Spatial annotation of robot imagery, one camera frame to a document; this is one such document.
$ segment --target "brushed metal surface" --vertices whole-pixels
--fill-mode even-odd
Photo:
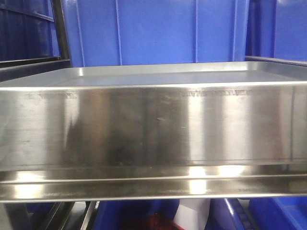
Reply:
[[[306,160],[306,87],[3,88],[0,168]]]
[[[86,80],[139,69],[146,82],[207,72],[199,84],[3,84],[0,201],[307,194],[306,68],[220,65],[227,82],[207,81],[210,63],[72,70]],[[234,82],[236,71],[274,78]],[[40,84],[62,84],[48,74]]]

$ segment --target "white object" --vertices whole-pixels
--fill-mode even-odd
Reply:
[[[185,230],[204,230],[210,199],[181,199],[174,222]]]

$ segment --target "blue plastic panel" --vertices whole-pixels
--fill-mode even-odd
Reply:
[[[51,0],[0,0],[0,61],[59,55]]]
[[[253,0],[247,54],[307,60],[307,1]]]
[[[307,197],[254,198],[249,210],[261,230],[307,229]]]
[[[211,199],[205,230],[254,230],[238,199]]]
[[[249,0],[62,0],[72,65],[243,61]]]
[[[117,230],[121,221],[142,219],[160,212],[174,219],[179,200],[125,200],[100,202],[93,230]]]

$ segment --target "metal tray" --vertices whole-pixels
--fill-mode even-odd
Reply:
[[[0,201],[307,194],[307,68],[61,69],[0,83]]]

